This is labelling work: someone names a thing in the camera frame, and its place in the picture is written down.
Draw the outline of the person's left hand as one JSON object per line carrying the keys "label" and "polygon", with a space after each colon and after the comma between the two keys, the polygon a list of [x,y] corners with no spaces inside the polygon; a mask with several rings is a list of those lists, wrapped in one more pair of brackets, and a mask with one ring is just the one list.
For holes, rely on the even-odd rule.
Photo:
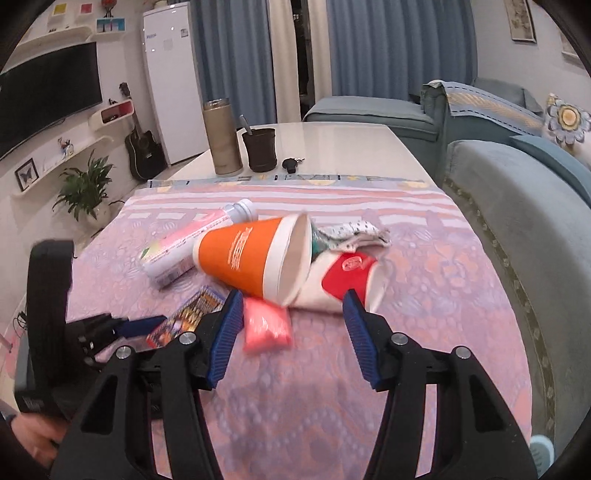
{"label": "person's left hand", "polygon": [[69,424],[41,414],[18,414],[11,422],[11,430],[24,449],[41,466],[49,469],[58,454]]}

